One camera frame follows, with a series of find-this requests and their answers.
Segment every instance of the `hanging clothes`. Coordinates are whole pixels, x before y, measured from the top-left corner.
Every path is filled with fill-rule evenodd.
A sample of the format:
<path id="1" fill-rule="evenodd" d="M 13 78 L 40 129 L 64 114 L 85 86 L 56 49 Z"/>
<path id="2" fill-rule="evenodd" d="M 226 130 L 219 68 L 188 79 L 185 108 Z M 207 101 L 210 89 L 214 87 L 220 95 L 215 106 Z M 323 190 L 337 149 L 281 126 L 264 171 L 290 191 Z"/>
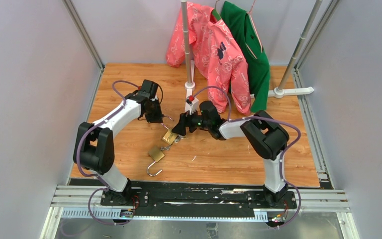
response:
<path id="1" fill-rule="evenodd" d="M 233 39 L 228 27 L 217 11 L 210 6 L 188 2 L 189 38 L 195 66 L 207 79 L 209 86 L 228 91 L 236 108 L 243 114 L 250 113 L 251 97 L 247 78 L 247 62 Z M 168 65 L 179 67 L 185 59 L 182 12 L 166 53 Z M 219 113 L 224 112 L 227 99 L 214 88 L 208 89 L 208 98 Z"/>
<path id="2" fill-rule="evenodd" d="M 261 47 L 257 38 L 250 16 L 245 10 L 228 1 L 223 4 L 220 16 L 229 27 L 248 63 L 250 93 L 255 97 L 251 112 L 265 110 L 269 93 L 270 65 L 264 48 Z"/>

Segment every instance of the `pink raincoat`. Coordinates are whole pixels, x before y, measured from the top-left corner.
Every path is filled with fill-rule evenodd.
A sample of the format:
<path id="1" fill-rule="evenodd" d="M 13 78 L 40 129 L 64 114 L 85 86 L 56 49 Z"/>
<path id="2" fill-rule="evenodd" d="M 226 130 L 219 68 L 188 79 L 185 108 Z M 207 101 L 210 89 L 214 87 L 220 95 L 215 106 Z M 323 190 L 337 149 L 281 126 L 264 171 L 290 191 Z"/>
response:
<path id="1" fill-rule="evenodd" d="M 207 79 L 208 85 L 228 91 L 231 86 L 236 108 L 243 114 L 250 113 L 251 98 L 247 77 L 247 62 L 223 20 L 216 21 L 212 7 L 188 2 L 188 28 L 195 66 Z M 185 59 L 182 12 L 166 53 L 168 65 L 179 67 Z M 224 112 L 227 99 L 214 88 L 208 89 L 208 98 L 219 113 Z"/>

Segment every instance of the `wooden tabletop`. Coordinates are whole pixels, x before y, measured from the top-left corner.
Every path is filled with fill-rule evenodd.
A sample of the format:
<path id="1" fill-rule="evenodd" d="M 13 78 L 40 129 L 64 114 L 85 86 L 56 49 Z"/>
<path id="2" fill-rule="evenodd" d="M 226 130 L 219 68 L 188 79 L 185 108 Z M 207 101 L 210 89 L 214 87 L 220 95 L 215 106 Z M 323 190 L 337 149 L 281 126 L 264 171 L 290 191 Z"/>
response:
<path id="1" fill-rule="evenodd" d="M 285 67 L 271 67 L 271 89 L 277 86 L 285 71 Z M 172 117 L 175 122 L 165 118 L 164 122 L 172 128 L 176 125 L 180 113 L 184 112 L 185 89 L 187 80 L 185 65 L 172 68 L 166 64 L 118 64 L 109 63 L 103 73 L 89 122 L 100 119 L 118 106 L 121 98 L 113 91 L 111 85 L 115 80 L 128 80 L 140 85 L 144 79 L 152 80 L 163 88 L 162 112 Z M 195 69 L 194 81 L 196 89 L 207 86 L 206 79 Z M 290 77 L 286 88 L 293 88 Z M 117 89 L 127 95 L 135 88 L 129 84 L 118 83 Z M 207 92 L 197 97 L 200 102 L 207 100 Z M 319 187 L 319 181 L 311 154 L 307 133 L 301 116 L 296 96 L 282 99 L 268 99 L 267 112 L 277 120 L 296 125 L 302 132 L 300 141 L 288 150 L 285 156 L 285 177 L 297 186 Z M 231 118 L 240 118 L 240 114 L 232 102 Z M 296 132 L 285 127 L 290 140 L 295 139 Z M 167 146 L 162 141 L 166 129 L 160 124 L 134 120 L 128 124 L 115 138 L 115 164 L 118 169 L 131 180 L 169 181 L 190 183 L 221 183 L 240 185 L 262 185 L 264 168 L 262 159 L 256 154 L 248 140 L 244 137 L 226 141 L 213 139 L 206 131 L 197 130 L 188 133 L 187 138 L 174 143 L 170 151 L 164 151 L 165 157 L 156 163 L 151 172 L 160 169 L 163 172 L 156 177 L 146 173 L 147 166 L 153 160 L 148 151 L 153 146 Z M 74 165 L 71 177 L 81 177 Z"/>

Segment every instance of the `clothing rack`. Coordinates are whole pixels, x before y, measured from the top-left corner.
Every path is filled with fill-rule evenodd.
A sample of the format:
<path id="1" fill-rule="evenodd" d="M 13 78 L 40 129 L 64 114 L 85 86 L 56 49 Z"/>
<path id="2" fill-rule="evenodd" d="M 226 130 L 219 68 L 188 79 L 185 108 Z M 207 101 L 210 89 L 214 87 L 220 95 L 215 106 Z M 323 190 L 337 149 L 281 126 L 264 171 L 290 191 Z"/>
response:
<path id="1" fill-rule="evenodd" d="M 320 9 L 320 6 L 322 3 L 323 3 L 323 0 L 316 0 L 314 7 L 311 10 L 310 16 L 308 17 L 307 23 L 305 24 L 304 30 L 302 31 L 299 37 L 298 44 L 296 45 L 296 48 L 293 51 L 292 57 L 290 58 L 289 63 L 286 67 L 282 80 L 279 86 L 269 91 L 269 94 L 268 94 L 269 97 L 282 98 L 283 96 L 307 95 L 314 92 L 314 88 L 312 87 L 294 88 L 294 89 L 284 89 L 284 87 L 292 71 L 292 68 L 294 68 L 296 58 L 302 49 L 305 38 L 308 35 L 308 32 L 314 22 L 315 17 L 317 16 L 318 10 Z M 187 82 L 185 83 L 185 88 L 187 90 L 187 97 L 188 97 L 192 95 L 192 91 L 195 89 L 195 82 L 193 77 L 195 64 L 193 61 L 191 61 L 191 56 L 190 56 L 191 52 L 190 52 L 190 39 L 189 39 L 189 32 L 188 32 L 187 0 L 181 0 L 181 9 L 182 9 L 182 17 L 183 17 L 183 25 L 184 25 L 183 32 L 184 32 L 184 44 L 185 44 L 185 64 L 187 66 Z"/>

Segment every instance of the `black cable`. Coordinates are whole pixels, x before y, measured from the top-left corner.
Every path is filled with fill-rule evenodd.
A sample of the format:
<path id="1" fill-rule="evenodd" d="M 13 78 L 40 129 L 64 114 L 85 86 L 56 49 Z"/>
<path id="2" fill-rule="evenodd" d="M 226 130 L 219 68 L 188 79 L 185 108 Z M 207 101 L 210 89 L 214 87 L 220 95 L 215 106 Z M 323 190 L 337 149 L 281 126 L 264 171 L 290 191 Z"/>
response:
<path id="1" fill-rule="evenodd" d="M 161 104 L 162 103 L 162 100 L 163 100 L 163 90 L 162 90 L 162 87 L 160 86 L 160 85 L 158 85 L 159 86 L 159 88 L 160 88 L 160 91 L 162 92 L 162 97 L 160 98 L 160 102 L 159 102 L 159 104 Z"/>

